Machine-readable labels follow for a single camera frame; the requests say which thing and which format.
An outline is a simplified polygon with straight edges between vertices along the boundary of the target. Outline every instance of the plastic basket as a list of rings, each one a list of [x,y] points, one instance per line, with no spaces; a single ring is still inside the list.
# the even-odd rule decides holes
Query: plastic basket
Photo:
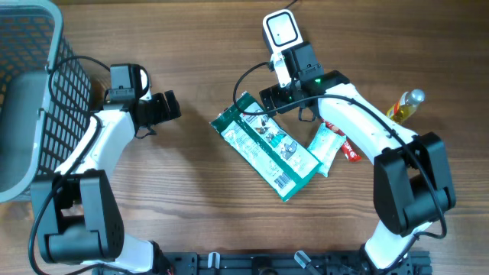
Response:
[[[36,175],[52,174],[85,134],[89,118],[51,101],[48,73],[73,55],[63,16],[49,1],[0,0],[0,202],[29,200]],[[90,78],[78,60],[57,70],[53,92],[88,110]]]

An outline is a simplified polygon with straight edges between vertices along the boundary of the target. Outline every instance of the wood grain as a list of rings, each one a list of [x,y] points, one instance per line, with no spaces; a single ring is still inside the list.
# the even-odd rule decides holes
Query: wood grain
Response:
[[[155,240],[165,251],[197,252],[357,249],[369,238],[378,217],[367,160],[348,163],[339,154],[329,178],[315,176],[282,203],[209,125],[232,102],[238,77],[269,60],[261,20],[282,4],[61,7],[64,34],[77,53],[107,64],[142,64],[153,92],[172,89],[180,101],[183,116],[158,125],[156,137],[132,141],[111,179],[127,233]],[[415,249],[431,251],[435,274],[487,273],[489,4],[302,1],[293,11],[325,68],[342,71],[380,110],[404,91],[426,91],[406,126],[445,141],[458,203],[446,215],[447,238],[423,238]],[[108,85],[101,69],[85,65]],[[275,77],[258,70],[241,89],[257,96]],[[297,121],[295,112],[277,121],[303,145],[318,127]],[[0,205],[0,219],[0,274],[30,273],[31,207]]]

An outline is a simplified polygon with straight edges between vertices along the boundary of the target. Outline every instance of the bottle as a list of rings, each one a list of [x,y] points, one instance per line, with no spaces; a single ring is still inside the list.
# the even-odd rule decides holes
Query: bottle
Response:
[[[424,100],[425,93],[421,89],[405,92],[399,101],[387,111],[387,117],[397,124],[402,124],[418,109],[419,104]]]

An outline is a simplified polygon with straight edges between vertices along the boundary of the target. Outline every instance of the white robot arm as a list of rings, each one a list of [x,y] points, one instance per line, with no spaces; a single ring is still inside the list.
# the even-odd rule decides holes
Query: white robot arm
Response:
[[[300,107],[302,121],[302,109],[310,108],[313,120],[322,117],[339,127],[374,165],[374,204],[381,221],[363,250],[373,270],[386,272],[406,256],[417,236],[430,235],[420,232],[455,205],[443,143],[433,133],[419,137],[391,121],[340,72],[324,74],[291,11],[267,15],[263,36],[279,82],[260,92],[264,113]],[[421,176],[409,179],[407,166],[422,172],[425,186]],[[430,197],[426,186],[431,185]]]
[[[104,109],[90,117],[76,149],[56,169],[56,173],[65,175],[75,167],[59,191],[57,203],[51,202],[46,208],[37,230],[40,253],[48,263],[114,267],[143,274],[153,274],[157,266],[167,274],[170,268],[157,244],[124,233],[108,184],[122,151],[139,128],[148,128],[153,134],[152,125],[180,117],[173,92],[165,92],[166,99],[162,94],[151,95],[149,75],[139,68],[134,64],[111,66],[112,89],[107,91],[110,99],[104,99]],[[36,215],[58,179],[48,176],[31,184]],[[73,201],[81,201],[84,215],[60,215],[60,210],[69,208]]]

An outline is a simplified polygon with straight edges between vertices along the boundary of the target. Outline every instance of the packaging label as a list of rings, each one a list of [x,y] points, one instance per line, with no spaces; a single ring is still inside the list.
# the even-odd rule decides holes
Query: packaging label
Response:
[[[274,160],[272,160],[235,121],[232,121],[231,124],[229,124],[229,126],[221,133],[221,136],[233,146],[233,148],[236,149],[236,151],[239,152],[266,181],[269,182],[279,195],[284,197],[296,186],[296,183],[285,174]]]
[[[263,110],[255,102],[245,111],[262,112]],[[240,116],[301,178],[306,177],[319,164],[306,148],[300,146],[297,141],[280,129],[268,115],[240,114]]]
[[[407,92],[404,92],[404,94],[400,97],[399,101],[396,104],[394,104],[394,106],[392,106],[389,109],[389,111],[387,111],[388,118],[392,118],[397,113],[397,111],[399,111],[400,106],[406,104],[406,95]]]

